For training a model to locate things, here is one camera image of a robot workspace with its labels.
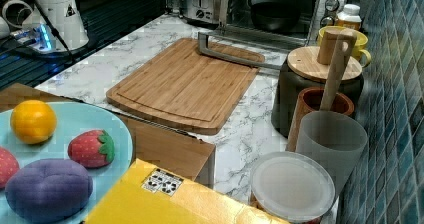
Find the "wooden spoon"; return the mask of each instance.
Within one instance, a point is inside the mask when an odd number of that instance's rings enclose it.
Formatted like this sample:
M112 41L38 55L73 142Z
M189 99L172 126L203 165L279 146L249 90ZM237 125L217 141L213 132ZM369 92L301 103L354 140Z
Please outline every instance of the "wooden spoon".
M339 33L325 82L320 111L330 111L355 43L356 33L353 30L344 29Z

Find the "sticker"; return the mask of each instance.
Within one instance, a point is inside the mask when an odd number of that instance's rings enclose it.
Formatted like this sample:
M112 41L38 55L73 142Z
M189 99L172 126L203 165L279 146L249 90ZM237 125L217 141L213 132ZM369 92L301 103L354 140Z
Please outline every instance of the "sticker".
M142 188L156 193L157 191L163 192L169 196L174 193L183 183L184 179L172 175L169 172L157 168L150 176L144 181Z
M75 15L75 11L74 11L74 9L72 9L71 4L69 4L68 10L66 11L66 17L70 17L70 16L73 16L73 15Z

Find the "toy strawberry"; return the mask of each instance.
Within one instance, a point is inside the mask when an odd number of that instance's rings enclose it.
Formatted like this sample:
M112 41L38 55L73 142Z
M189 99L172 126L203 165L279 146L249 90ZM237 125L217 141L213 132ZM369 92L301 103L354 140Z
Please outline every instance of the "toy strawberry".
M8 150L0 147L0 189L19 171L19 163Z
M111 163L115 156L112 137L104 130L84 132L68 146L71 160L86 168L98 168Z

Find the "orange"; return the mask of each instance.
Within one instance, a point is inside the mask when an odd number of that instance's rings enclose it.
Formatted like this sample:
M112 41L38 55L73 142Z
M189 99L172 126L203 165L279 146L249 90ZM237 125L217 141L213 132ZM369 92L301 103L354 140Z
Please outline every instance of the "orange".
M43 142L56 129L56 114L45 102L30 100L13 109L10 126L15 135L26 144Z

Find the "black pan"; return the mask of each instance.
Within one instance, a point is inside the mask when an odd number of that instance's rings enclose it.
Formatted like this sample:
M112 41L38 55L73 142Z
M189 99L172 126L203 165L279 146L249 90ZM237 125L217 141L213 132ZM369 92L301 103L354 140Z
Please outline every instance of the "black pan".
M291 2L261 2L251 6L256 28L269 32L289 32L298 22L299 9Z

